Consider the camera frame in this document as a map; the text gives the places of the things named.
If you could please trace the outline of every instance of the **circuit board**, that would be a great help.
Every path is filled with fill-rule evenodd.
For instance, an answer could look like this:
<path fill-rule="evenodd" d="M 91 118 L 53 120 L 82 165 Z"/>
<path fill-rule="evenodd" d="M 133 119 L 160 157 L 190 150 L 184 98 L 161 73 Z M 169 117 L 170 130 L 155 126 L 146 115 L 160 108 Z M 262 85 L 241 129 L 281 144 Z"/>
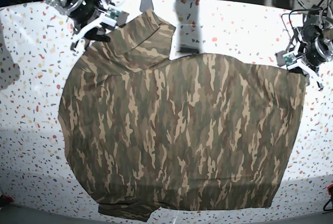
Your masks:
<path fill-rule="evenodd" d="M 295 55 L 292 52 L 289 52 L 287 54 L 283 55 L 283 58 L 285 59 L 286 65 L 292 65 L 296 63 Z"/>
<path fill-rule="evenodd" d="M 109 8 L 109 10 L 107 10 L 107 17 L 113 19 L 113 20 L 117 20 L 118 16 L 120 15 L 120 11 L 114 9 L 114 8 Z"/>

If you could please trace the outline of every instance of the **red object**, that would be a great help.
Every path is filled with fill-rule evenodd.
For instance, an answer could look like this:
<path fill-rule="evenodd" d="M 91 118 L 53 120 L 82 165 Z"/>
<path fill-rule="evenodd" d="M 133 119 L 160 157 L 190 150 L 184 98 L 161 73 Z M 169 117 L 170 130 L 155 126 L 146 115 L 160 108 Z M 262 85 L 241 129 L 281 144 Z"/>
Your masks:
<path fill-rule="evenodd" d="M 327 187 L 328 194 L 331 195 L 331 191 L 333 191 L 333 184 Z"/>
<path fill-rule="evenodd" d="M 3 195 L 2 196 L 3 199 L 10 199 L 10 202 L 14 202 L 14 199 L 10 196 L 7 196 L 7 195 Z"/>

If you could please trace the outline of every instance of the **terrazzo tabletop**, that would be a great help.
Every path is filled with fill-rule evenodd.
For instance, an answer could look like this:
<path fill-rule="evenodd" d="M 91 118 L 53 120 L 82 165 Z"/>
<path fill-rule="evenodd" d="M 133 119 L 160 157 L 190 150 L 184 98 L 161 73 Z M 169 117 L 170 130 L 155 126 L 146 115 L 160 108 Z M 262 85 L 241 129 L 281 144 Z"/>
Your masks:
<path fill-rule="evenodd" d="M 152 0 L 155 13 L 177 27 L 170 58 L 208 52 L 277 66 L 289 43 L 283 9 L 215 0 Z M 140 0 L 113 0 L 141 14 Z M 292 24 L 301 25 L 301 15 Z M 47 212 L 116 223 L 75 179 L 57 120 L 62 89 L 83 53 L 70 50 L 73 23 L 44 3 L 0 9 L 0 188 L 15 203 Z M 291 30 L 288 17 L 287 29 Z M 148 223 L 248 223 L 322 211 L 333 183 L 333 62 L 321 65 L 324 90 L 311 80 L 288 166 L 270 208 L 184 212 L 160 208 Z"/>

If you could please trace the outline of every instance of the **shirt sleeve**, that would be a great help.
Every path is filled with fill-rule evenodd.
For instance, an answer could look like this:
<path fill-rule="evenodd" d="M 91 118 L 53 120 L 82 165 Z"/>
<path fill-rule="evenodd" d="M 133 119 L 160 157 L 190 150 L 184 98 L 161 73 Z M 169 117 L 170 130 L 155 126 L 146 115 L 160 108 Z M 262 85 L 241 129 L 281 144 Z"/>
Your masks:
<path fill-rule="evenodd" d="M 75 65 L 85 72 L 121 75 L 138 72 L 168 59 L 175 27 L 149 9 L 95 42 Z"/>

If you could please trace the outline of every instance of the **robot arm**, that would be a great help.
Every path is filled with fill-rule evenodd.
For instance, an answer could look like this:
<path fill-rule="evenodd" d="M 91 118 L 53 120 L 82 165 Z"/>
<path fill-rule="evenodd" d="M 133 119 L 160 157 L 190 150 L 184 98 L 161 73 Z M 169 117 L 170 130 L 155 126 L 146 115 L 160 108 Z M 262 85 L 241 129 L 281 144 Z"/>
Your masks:
<path fill-rule="evenodd" d="M 323 7 L 290 12 L 318 14 L 303 15 L 303 27 L 293 28 L 292 44 L 285 51 L 276 54 L 279 66 L 285 65 L 289 71 L 301 69 L 307 78 L 312 77 L 317 81 L 319 90 L 323 89 L 323 81 L 318 74 L 319 66 L 333 59 L 333 0 L 322 0 L 324 1 Z"/>
<path fill-rule="evenodd" d="M 105 24 L 111 27 L 126 22 L 125 12 L 110 5 L 107 0 L 43 0 L 62 15 L 74 21 L 72 41 L 76 44 L 83 37 L 97 41 L 109 41 L 105 36 Z"/>

